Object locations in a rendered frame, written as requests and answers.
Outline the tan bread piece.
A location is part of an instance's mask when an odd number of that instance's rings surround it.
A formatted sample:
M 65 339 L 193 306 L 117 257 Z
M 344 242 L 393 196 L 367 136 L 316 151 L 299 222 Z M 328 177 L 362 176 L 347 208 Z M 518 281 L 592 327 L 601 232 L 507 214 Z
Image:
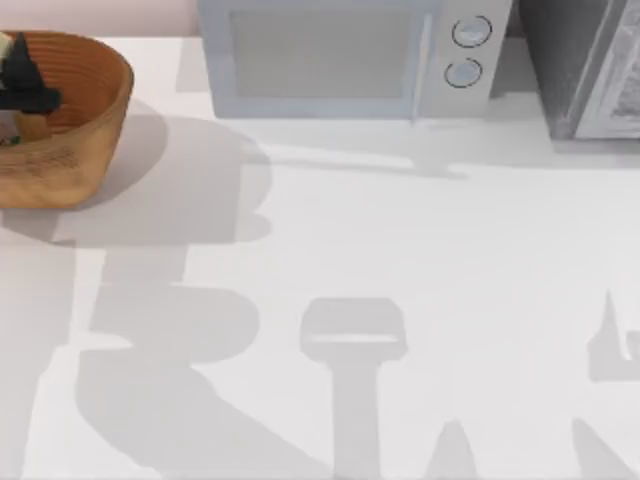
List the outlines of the tan bread piece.
M 50 137 L 50 130 L 45 115 L 15 112 L 14 122 L 22 143 L 36 142 Z

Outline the wooden basket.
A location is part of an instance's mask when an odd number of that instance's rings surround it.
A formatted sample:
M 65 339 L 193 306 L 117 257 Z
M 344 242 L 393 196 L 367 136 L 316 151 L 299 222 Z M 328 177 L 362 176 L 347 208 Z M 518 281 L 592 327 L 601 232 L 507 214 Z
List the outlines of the wooden basket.
M 0 208 L 67 208 L 101 186 L 134 85 L 127 60 L 105 43 L 71 33 L 25 33 L 44 82 L 62 105 L 50 138 L 0 147 Z

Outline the microwave oven door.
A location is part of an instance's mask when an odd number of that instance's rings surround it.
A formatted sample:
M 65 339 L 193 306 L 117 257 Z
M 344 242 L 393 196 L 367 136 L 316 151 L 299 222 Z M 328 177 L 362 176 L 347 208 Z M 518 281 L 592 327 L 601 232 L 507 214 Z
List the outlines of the microwave oven door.
M 197 0 L 214 112 L 407 119 L 425 0 Z

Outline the round microwave knob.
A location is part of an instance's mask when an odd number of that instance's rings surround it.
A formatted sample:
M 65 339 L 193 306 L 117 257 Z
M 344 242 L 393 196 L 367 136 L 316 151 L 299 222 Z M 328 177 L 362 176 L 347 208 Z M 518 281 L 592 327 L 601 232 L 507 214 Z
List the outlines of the round microwave knob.
M 492 36 L 493 25 L 482 15 L 458 20 L 452 27 L 453 42 L 461 48 L 477 48 L 484 45 Z
M 455 89 L 467 89 L 478 83 L 483 76 L 482 64 L 473 58 L 450 62 L 444 70 L 443 78 Z

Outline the pale microwave oven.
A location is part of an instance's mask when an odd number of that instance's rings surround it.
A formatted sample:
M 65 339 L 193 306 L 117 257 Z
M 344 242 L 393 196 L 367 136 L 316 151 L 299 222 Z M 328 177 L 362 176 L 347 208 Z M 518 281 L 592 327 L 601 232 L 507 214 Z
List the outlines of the pale microwave oven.
M 432 27 L 420 118 L 470 118 L 486 106 L 493 86 L 513 0 L 425 0 L 431 8 Z M 491 38 L 477 48 L 461 48 L 451 36 L 454 24 L 482 15 L 493 25 Z M 450 62 L 473 58 L 483 66 L 483 76 L 467 89 L 450 87 L 443 78 Z

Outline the pale grey cabinet door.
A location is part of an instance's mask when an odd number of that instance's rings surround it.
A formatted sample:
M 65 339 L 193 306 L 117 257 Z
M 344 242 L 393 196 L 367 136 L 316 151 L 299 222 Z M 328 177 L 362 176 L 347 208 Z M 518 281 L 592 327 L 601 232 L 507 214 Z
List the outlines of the pale grey cabinet door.
M 640 139 L 640 0 L 615 0 L 605 33 L 605 53 L 576 136 Z

